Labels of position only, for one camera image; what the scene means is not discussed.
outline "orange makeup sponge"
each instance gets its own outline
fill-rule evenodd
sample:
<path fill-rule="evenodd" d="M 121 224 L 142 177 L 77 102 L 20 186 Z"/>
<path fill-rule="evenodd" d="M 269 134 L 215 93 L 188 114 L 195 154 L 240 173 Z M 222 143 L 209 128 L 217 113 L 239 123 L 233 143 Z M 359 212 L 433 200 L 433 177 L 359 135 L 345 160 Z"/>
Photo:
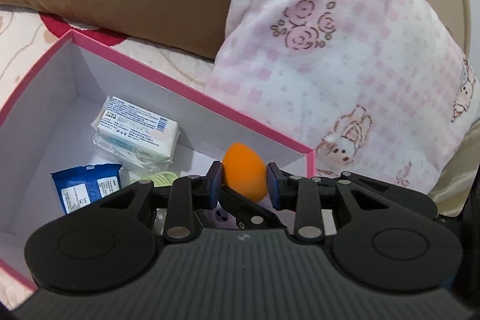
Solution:
<path fill-rule="evenodd" d="M 259 202 L 268 193 L 266 166 L 254 151 L 241 143 L 232 144 L 223 158 L 223 184 Z"/>

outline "light green object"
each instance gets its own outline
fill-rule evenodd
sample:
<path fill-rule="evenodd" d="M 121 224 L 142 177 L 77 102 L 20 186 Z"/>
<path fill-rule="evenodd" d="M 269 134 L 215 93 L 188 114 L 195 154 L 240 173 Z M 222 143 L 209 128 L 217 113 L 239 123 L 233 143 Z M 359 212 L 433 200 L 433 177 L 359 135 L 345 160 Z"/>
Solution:
<path fill-rule="evenodd" d="M 139 180 L 153 181 L 154 186 L 159 187 L 159 186 L 172 186 L 175 179 L 178 179 L 177 174 L 175 174 L 174 172 L 164 171 L 164 172 L 159 172 L 158 174 L 153 174 L 153 175 L 146 176 L 144 178 L 140 178 Z"/>

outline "silver screw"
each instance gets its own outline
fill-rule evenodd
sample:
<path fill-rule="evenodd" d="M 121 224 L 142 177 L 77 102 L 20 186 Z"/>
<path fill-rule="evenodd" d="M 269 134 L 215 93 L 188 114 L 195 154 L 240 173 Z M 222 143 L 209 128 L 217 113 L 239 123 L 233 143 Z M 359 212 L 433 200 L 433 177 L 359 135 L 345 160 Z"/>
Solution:
<path fill-rule="evenodd" d="M 253 216 L 250 221 L 254 223 L 256 226 L 259 226 L 261 223 L 263 223 L 263 217 L 262 216 Z"/>
<path fill-rule="evenodd" d="M 303 226 L 298 230 L 298 234 L 305 239 L 316 239 L 322 235 L 322 230 L 316 226 Z"/>
<path fill-rule="evenodd" d="M 166 233 L 172 239 L 184 239 L 190 235 L 191 231 L 185 226 L 172 226 Z"/>

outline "pink and white blanket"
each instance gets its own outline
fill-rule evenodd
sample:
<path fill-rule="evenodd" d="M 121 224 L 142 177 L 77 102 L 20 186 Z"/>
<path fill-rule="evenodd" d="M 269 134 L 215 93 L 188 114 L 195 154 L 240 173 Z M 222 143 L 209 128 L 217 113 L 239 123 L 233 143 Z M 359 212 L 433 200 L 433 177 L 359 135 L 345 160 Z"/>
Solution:
<path fill-rule="evenodd" d="M 426 0 L 232 0 L 205 92 L 316 148 L 321 175 L 423 193 L 480 99 Z"/>

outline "blue packet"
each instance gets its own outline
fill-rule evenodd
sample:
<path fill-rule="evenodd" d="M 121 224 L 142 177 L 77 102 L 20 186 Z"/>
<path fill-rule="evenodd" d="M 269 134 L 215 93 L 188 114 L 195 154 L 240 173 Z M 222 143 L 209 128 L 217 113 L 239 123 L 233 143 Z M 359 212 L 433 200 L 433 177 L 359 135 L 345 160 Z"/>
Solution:
<path fill-rule="evenodd" d="M 96 164 L 51 174 L 65 213 L 69 214 L 120 190 L 121 167 L 121 164 Z"/>

